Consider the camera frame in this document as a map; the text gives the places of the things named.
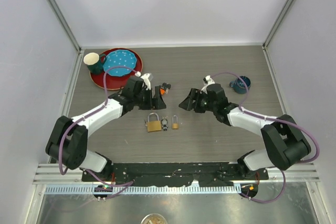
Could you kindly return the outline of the orange black padlock with keys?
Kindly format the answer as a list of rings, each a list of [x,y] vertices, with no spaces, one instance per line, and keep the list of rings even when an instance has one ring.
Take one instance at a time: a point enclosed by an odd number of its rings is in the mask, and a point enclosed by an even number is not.
[[[167,94],[170,88],[171,88],[171,84],[165,83],[165,82],[162,83],[160,85],[160,94],[161,95]]]

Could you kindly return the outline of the keys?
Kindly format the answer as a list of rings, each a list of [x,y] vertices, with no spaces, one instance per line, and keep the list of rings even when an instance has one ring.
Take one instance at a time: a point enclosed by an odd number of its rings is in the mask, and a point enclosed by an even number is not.
[[[161,126],[162,126],[162,130],[163,131],[167,131],[168,130],[168,124],[169,124],[169,121],[167,119],[167,116],[162,117],[162,119],[161,119]]]

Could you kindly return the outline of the large brass padlock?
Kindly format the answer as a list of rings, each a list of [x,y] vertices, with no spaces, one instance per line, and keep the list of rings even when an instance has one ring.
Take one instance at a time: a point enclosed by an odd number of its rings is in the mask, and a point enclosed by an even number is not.
[[[147,119],[144,121],[147,132],[162,131],[162,124],[159,115],[155,112],[148,114]]]

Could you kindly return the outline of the small brass long-shackle padlock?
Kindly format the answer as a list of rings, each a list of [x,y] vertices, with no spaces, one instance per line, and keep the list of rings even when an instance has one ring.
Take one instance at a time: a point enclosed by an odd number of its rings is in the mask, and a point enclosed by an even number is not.
[[[173,130],[178,130],[179,129],[179,123],[178,123],[178,116],[173,115],[172,117],[172,129]]]

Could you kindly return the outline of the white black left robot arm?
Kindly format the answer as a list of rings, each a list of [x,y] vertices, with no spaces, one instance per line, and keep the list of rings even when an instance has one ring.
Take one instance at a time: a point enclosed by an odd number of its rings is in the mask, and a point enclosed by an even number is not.
[[[45,151],[58,161],[61,174],[64,175],[69,169],[82,168],[93,172],[102,182],[111,177],[112,161],[88,150],[88,139],[95,131],[136,106],[140,110],[165,109],[160,88],[151,87],[152,78],[151,73],[131,76],[121,91],[108,96],[101,105],[79,116],[61,116],[57,119]]]

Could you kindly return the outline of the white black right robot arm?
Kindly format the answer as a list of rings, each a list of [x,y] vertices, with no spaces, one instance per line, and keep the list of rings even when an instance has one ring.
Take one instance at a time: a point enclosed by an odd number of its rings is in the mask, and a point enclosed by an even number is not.
[[[250,179],[257,170],[263,168],[287,170],[311,152],[310,144],[291,116],[284,114],[281,117],[268,117],[245,110],[229,102],[218,83],[201,90],[192,88],[179,107],[196,113],[210,111],[217,121],[262,138],[265,146],[263,150],[248,152],[237,161],[237,173],[242,179]]]

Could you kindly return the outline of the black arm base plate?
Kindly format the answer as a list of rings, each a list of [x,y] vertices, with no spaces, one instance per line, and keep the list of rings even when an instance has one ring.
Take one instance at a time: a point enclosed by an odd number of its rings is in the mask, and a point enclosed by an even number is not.
[[[105,182],[117,185],[133,181],[137,187],[182,187],[194,180],[201,187],[230,186],[235,180],[268,180],[267,170],[249,172],[235,163],[114,163],[102,172],[93,172]]]

